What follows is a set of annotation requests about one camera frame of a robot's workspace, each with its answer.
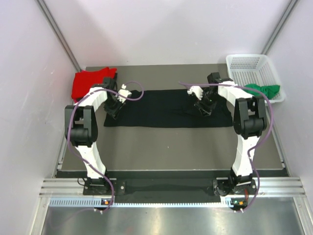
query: white backdrop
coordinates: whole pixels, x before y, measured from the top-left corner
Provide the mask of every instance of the white backdrop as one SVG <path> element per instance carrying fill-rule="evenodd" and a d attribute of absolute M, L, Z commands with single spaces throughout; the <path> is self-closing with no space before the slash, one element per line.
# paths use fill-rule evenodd
<path fill-rule="evenodd" d="M 288 0 L 46 0 L 81 67 L 260 53 Z"/>
<path fill-rule="evenodd" d="M 0 8 L 0 234 L 31 225 L 64 135 L 74 68 L 34 0 Z"/>
<path fill-rule="evenodd" d="M 277 128 L 293 176 L 300 176 L 313 208 L 313 1 L 301 0 L 269 52 L 286 92 L 274 105 Z"/>

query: basket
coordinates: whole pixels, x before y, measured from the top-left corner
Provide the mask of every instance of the basket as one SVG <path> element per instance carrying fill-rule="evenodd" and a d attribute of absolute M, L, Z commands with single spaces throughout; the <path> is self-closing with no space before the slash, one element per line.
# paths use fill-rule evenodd
<path fill-rule="evenodd" d="M 255 83 L 259 86 L 280 85 L 281 82 L 273 63 L 266 55 L 234 54 L 226 57 L 228 76 L 240 86 Z M 282 102 L 286 95 L 280 87 L 271 103 Z"/>

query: metal pole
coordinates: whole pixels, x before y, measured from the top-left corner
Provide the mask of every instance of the metal pole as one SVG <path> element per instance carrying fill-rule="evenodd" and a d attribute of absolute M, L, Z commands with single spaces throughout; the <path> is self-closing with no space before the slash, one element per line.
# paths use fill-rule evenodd
<path fill-rule="evenodd" d="M 283 26 L 285 25 L 287 19 L 289 18 L 291 12 L 294 10 L 296 4 L 299 0 L 291 0 L 283 13 L 282 17 L 280 18 L 278 24 L 276 25 L 272 35 L 270 36 L 268 42 L 265 44 L 265 47 L 262 50 L 262 54 L 267 55 L 269 50 L 271 49 L 272 45 L 276 41 L 280 31 L 282 30 Z"/>
<path fill-rule="evenodd" d="M 37 2 L 38 6 L 40 7 L 41 11 L 43 12 L 45 18 L 49 22 L 53 32 L 57 36 L 60 44 L 62 45 L 64 51 L 66 52 L 67 56 L 69 57 L 70 61 L 73 64 L 73 66 L 75 67 L 76 71 L 80 72 L 82 69 L 80 68 L 75 56 L 73 55 L 71 49 L 69 48 L 62 32 L 60 31 L 57 23 L 55 22 L 55 20 L 52 16 L 51 12 L 49 11 L 45 1 L 44 0 L 35 0 L 35 1 Z"/>

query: red cloth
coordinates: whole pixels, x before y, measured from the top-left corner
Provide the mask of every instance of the red cloth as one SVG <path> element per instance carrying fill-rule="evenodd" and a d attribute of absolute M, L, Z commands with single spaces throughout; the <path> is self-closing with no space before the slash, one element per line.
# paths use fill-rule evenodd
<path fill-rule="evenodd" d="M 99 71 L 77 72 L 73 81 L 72 99 L 77 100 L 83 98 L 90 90 L 93 84 L 101 84 L 104 77 L 114 78 L 117 69 L 106 67 Z"/>

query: black fabric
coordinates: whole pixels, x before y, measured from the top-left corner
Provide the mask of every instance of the black fabric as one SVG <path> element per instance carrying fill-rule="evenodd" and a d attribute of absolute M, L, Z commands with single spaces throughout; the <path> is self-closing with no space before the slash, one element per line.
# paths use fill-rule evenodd
<path fill-rule="evenodd" d="M 132 91 L 132 98 L 141 92 Z M 117 117 L 107 115 L 104 126 L 197 128 L 232 126 L 226 99 L 220 97 L 211 116 L 203 117 L 187 90 L 145 91 L 139 101 L 127 101 Z"/>

